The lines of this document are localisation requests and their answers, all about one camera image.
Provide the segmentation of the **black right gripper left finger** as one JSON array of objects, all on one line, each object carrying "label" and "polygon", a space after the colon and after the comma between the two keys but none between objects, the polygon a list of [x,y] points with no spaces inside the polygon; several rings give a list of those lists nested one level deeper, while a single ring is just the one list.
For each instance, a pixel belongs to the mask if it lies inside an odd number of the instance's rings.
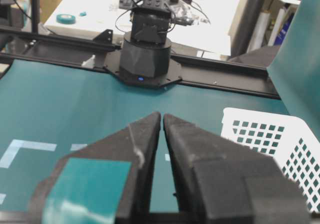
[{"label": "black right gripper left finger", "polygon": [[154,112],[63,156],[36,187],[31,223],[131,223],[148,213],[160,131]]}]

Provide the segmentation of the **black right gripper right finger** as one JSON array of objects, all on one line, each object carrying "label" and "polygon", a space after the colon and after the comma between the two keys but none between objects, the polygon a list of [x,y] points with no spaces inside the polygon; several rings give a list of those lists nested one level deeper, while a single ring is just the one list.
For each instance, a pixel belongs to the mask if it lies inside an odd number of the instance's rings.
[{"label": "black right gripper right finger", "polygon": [[165,114],[178,208],[200,223],[310,223],[298,186],[273,158]]}]

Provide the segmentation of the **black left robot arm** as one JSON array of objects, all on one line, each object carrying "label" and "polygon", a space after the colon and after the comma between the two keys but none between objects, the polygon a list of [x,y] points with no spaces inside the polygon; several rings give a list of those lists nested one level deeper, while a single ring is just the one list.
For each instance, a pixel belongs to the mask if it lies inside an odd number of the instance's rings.
[{"label": "black left robot arm", "polygon": [[[174,13],[166,0],[139,0],[130,20],[121,50],[106,55],[107,69],[126,83],[158,88],[178,66],[167,37]],[[130,223],[148,212],[160,122],[153,112],[59,159],[31,197],[29,223]]]}]

